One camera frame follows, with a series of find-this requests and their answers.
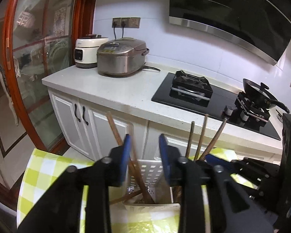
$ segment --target white tiled wall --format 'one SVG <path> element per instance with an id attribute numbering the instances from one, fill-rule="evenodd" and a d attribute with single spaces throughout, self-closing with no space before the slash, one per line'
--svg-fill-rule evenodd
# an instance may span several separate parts
<path id="1" fill-rule="evenodd" d="M 264 82 L 291 110 L 291 43 L 276 66 L 213 35 L 168 23 L 169 0 L 97 0 L 94 33 L 113 37 L 113 17 L 141 17 L 125 37 L 146 41 L 147 61 L 194 71 L 242 89 L 242 79 Z M 116 29 L 119 37 L 121 29 Z"/>

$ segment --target frying pan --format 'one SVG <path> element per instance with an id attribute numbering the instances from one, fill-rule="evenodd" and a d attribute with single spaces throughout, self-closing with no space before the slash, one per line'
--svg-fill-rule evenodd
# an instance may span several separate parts
<path id="1" fill-rule="evenodd" d="M 243 85 L 245 93 L 247 94 L 249 100 L 254 103 L 256 108 L 271 109 L 278 106 L 288 114 L 290 113 L 290 110 L 285 104 L 279 102 L 275 96 L 267 91 L 269 87 L 264 83 L 261 82 L 261 85 L 258 85 L 248 79 L 243 79 Z"/>

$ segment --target countertop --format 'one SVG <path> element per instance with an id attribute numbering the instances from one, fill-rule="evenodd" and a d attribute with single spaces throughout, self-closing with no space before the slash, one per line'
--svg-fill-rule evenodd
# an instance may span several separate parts
<path id="1" fill-rule="evenodd" d="M 80 69 L 72 66 L 43 78 L 42 83 L 90 102 L 181 130 L 190 131 L 191 121 L 195 121 L 194 133 L 200 134 L 203 115 L 151 101 L 168 72 L 176 71 L 167 67 L 163 69 L 160 72 L 143 70 L 127 78 L 110 78 L 99 75 L 97 68 Z M 213 79 L 209 81 L 232 92 L 240 91 Z M 270 121 L 281 137 L 282 124 L 277 120 L 274 109 Z M 205 136 L 213 137 L 220 125 L 219 120 L 209 118 Z M 219 140 L 275 154 L 282 153 L 281 141 L 229 123 Z"/>

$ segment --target perforated basket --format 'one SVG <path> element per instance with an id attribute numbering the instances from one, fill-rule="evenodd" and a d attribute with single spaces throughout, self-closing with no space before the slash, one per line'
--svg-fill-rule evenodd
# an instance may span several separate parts
<path id="1" fill-rule="evenodd" d="M 171 187 L 165 181 L 163 174 L 163 166 L 161 161 L 157 160 L 138 160 L 141 168 L 141 175 L 149 194 L 156 204 L 135 204 L 134 202 L 142 194 L 136 196 L 135 199 L 124 202 L 125 208 L 131 212 L 159 212 L 180 210 L 179 203 L 173 203 Z M 134 177 L 130 177 L 126 182 L 127 193 L 139 189 Z"/>

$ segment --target metal bolt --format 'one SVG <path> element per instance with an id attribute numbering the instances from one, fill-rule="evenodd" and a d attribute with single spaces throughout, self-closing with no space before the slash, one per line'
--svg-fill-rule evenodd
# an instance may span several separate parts
<path id="1" fill-rule="evenodd" d="M 66 171 L 67 172 L 75 172 L 77 170 L 77 168 L 75 166 L 68 166 Z"/>
<path id="2" fill-rule="evenodd" d="M 111 163 L 112 159 L 110 157 L 104 157 L 101 160 L 104 164 L 109 164 Z"/>
<path id="3" fill-rule="evenodd" d="M 180 164 L 186 164 L 188 162 L 188 159 L 186 157 L 179 157 L 178 162 Z"/>
<path id="4" fill-rule="evenodd" d="M 223 172 L 224 171 L 224 168 L 223 168 L 223 166 L 217 165 L 217 166 L 214 166 L 214 170 L 216 172 Z"/>

